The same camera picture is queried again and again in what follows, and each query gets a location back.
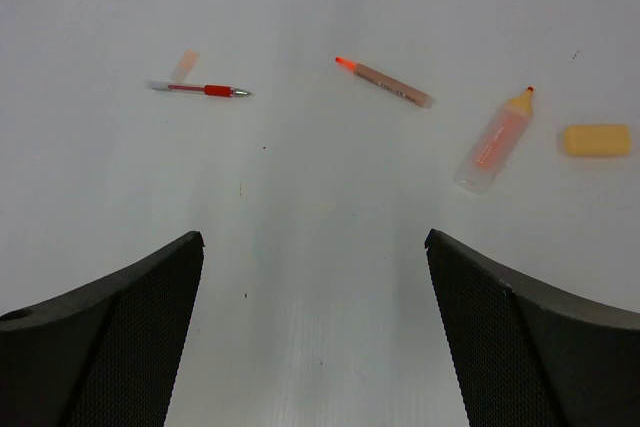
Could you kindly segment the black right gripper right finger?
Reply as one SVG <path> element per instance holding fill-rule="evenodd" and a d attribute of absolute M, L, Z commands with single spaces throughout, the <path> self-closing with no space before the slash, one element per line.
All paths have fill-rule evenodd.
<path fill-rule="evenodd" d="M 470 425 L 638 425 L 638 313 L 539 281 L 438 230 L 425 250 Z"/>

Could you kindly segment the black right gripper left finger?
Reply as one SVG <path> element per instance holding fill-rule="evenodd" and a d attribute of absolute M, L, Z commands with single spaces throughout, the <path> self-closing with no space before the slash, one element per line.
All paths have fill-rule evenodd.
<path fill-rule="evenodd" d="M 191 231 L 2 315 L 2 425 L 164 425 L 203 262 L 203 238 Z"/>

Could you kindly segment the translucent orange highlighter marker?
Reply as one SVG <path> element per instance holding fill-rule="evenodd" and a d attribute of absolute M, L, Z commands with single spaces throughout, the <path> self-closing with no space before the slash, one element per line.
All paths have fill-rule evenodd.
<path fill-rule="evenodd" d="M 535 89 L 501 105 L 471 147 L 454 176 L 454 183 L 479 194 L 494 181 L 533 117 Z"/>

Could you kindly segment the translucent orange pencil cap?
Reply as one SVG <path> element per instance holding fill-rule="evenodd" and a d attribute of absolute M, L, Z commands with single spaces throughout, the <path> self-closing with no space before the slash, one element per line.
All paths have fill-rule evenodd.
<path fill-rule="evenodd" d="M 197 64 L 200 54 L 197 51 L 187 49 L 171 72 L 170 79 L 175 83 L 183 83 L 194 66 Z"/>

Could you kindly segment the wooden orange highlighter pencil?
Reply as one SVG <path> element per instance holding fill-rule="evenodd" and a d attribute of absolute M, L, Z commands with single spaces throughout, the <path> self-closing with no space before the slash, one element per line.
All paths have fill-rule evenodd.
<path fill-rule="evenodd" d="M 340 56 L 335 57 L 335 62 L 341 67 L 349 70 L 357 77 L 360 77 L 361 79 L 364 79 L 397 97 L 409 101 L 412 104 L 419 107 L 430 106 L 431 97 L 419 89 L 389 77 L 362 63 L 354 62 Z"/>

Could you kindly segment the red gel pen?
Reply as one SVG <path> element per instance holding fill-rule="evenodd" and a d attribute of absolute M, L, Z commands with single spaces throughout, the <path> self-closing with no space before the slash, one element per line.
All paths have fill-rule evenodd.
<path fill-rule="evenodd" d="M 145 86 L 154 91 L 205 95 L 210 97 L 240 98 L 252 96 L 251 92 L 243 89 L 212 84 L 196 85 L 173 82 L 146 81 Z"/>

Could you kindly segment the yellow marker cap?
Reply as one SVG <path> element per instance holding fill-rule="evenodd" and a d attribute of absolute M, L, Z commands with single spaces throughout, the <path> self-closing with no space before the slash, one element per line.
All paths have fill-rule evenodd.
<path fill-rule="evenodd" d="M 564 130 L 564 150 L 578 157 L 619 157 L 631 153 L 626 124 L 570 125 Z"/>

